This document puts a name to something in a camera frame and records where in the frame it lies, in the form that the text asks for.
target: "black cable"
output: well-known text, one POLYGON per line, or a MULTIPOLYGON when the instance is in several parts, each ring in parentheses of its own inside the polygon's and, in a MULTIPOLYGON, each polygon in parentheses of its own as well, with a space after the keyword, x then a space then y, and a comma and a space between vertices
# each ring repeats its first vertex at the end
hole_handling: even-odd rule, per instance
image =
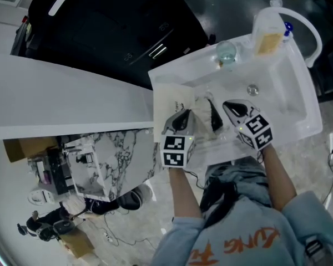
POLYGON ((202 187, 200 184, 199 184, 199 177, 197 174, 195 174, 195 172, 192 172, 192 171, 185 171, 186 173, 196 177, 196 186, 199 187, 201 190, 204 190, 205 188, 202 187))
POLYGON ((94 222, 92 222, 92 220, 89 220, 89 221, 90 221, 90 223, 92 223, 92 224, 95 226, 96 229, 103 229, 107 234, 108 234, 109 232, 111 233, 111 235, 114 237, 114 239, 115 239, 116 242, 117 242, 117 244, 114 244, 114 243, 112 243, 112 242, 109 241, 109 243, 111 243, 113 246, 118 247, 118 246, 120 245, 119 241, 121 241, 121 242, 123 242, 123 243, 125 243, 125 244, 127 244, 127 245, 130 245, 130 246, 134 246, 134 245, 136 245, 137 242, 147 241, 147 242, 150 244, 150 246, 151 246, 154 250, 156 250, 156 248, 152 245, 152 243, 150 242, 150 240, 149 240, 148 238, 144 238, 144 239, 142 239, 142 240, 140 240, 140 241, 134 241, 134 243, 129 243, 129 242, 124 241, 123 239, 120 239, 120 238, 116 237, 115 234, 113 233, 113 231, 111 231, 111 229, 109 228, 109 225, 107 224, 107 221, 106 221, 106 215, 107 215, 107 214, 104 215, 104 221, 105 221, 105 224, 106 224, 106 227, 107 227, 108 230, 105 229, 105 228, 99 228, 99 227, 97 227, 96 224, 95 224, 94 222))
POLYGON ((79 227, 82 223, 84 223, 85 221, 82 221, 80 224, 77 224, 75 227, 79 227))
MULTIPOLYGON (((332 150, 332 152, 328 155, 328 162, 327 162, 327 163, 328 163, 329 169, 331 170, 331 172, 332 172, 332 174, 333 174, 333 169, 332 169, 333 164, 331 165, 331 163, 330 163, 330 161, 331 161, 331 156, 332 156, 332 155, 333 155, 333 150, 332 150)), ((329 194, 332 192, 332 189, 333 189, 333 182, 332 182, 332 186, 331 186, 331 188, 329 189, 329 192, 328 192, 327 196, 324 198, 322 204, 324 204, 324 202, 326 202, 326 200, 327 200, 329 194)))
POLYGON ((106 221, 106 215, 107 215, 107 214, 104 215, 104 221, 105 221, 106 227, 109 229, 110 233, 113 235, 113 237, 114 237, 115 240, 117 241, 117 245, 114 244, 114 243, 112 243, 112 242, 109 242, 109 243, 111 243, 112 245, 114 245, 114 246, 117 247, 117 246, 120 245, 120 244, 119 244, 119 241, 121 241, 121 242, 123 242, 123 243, 125 243, 125 244, 127 244, 127 245, 130 245, 130 246, 134 246, 134 245, 136 245, 137 242, 148 241, 149 244, 150 244, 150 246, 151 246, 154 250, 156 250, 156 248, 152 245, 152 243, 149 241, 148 238, 144 238, 144 239, 142 239, 142 240, 140 240, 140 241, 134 241, 134 243, 125 242, 123 239, 117 238, 117 237, 115 236, 115 234, 114 234, 114 233, 111 231, 111 229, 109 228, 109 225, 107 224, 107 221, 106 221))

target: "white faucet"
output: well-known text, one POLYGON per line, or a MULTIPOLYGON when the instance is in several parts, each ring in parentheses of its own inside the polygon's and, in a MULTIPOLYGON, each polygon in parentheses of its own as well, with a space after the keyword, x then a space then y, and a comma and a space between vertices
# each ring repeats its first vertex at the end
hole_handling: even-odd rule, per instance
POLYGON ((259 28, 259 17, 266 13, 266 12, 269 12, 269 11, 272 11, 272 12, 277 12, 279 14, 285 14, 285 15, 289 15, 291 17, 294 17, 295 19, 301 21, 303 24, 305 24, 310 30, 311 32, 313 33, 313 35, 315 36, 316 38, 316 41, 317 41, 317 48, 315 50, 315 52, 308 58, 305 59, 305 63, 307 65, 308 68, 312 68, 313 67, 313 63, 315 62, 315 60, 317 59, 317 57, 321 54, 322 52, 322 40, 321 40, 321 37, 318 33, 318 31, 316 30, 316 28, 310 23, 309 20, 307 20, 305 17, 303 17, 302 15, 296 13, 295 11, 293 10, 290 10, 290 9, 287 9, 287 8, 283 8, 283 7, 267 7, 267 8, 264 8, 262 9, 258 15, 256 16, 255 18, 255 21, 254 21, 254 26, 253 26, 253 32, 252 32, 252 35, 251 35, 251 42, 252 44, 254 45, 255 44, 255 31, 256 29, 259 28))

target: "blue bottle cap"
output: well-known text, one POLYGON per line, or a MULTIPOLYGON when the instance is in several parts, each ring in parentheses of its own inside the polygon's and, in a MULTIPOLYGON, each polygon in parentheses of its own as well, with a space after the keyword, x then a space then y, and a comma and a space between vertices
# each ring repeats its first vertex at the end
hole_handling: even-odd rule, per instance
POLYGON ((289 23, 289 22, 285 22, 285 28, 286 28, 286 32, 284 33, 284 36, 288 37, 290 35, 290 32, 292 32, 294 30, 294 26, 289 23))

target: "sink basin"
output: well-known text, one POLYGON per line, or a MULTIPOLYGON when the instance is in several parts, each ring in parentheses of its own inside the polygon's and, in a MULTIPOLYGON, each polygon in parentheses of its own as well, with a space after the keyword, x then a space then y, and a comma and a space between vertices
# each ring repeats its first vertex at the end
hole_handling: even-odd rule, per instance
MULTIPOLYGON (((249 40, 250 35, 245 35, 230 41, 248 43, 249 40)), ((265 111, 273 125, 274 146, 322 131, 312 79, 294 40, 273 55, 239 58, 236 63, 222 67, 216 61, 216 45, 212 45, 153 69, 149 76, 152 85, 177 83, 193 87, 196 96, 208 94, 223 120, 223 130, 216 140, 197 140, 190 169, 254 153, 236 138, 222 109, 226 100, 246 99, 265 111), (248 93, 249 85, 257 88, 257 95, 248 93)))

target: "sleeve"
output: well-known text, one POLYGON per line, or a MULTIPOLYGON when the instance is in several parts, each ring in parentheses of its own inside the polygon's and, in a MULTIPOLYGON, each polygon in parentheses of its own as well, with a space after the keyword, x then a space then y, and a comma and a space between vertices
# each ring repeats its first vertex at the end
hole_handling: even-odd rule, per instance
POLYGON ((201 218, 175 217, 172 229, 155 251, 151 266, 184 266, 204 224, 205 220, 201 218))
POLYGON ((307 239, 316 236, 333 256, 333 219, 312 191, 293 198, 282 213, 300 243, 306 245, 307 239))

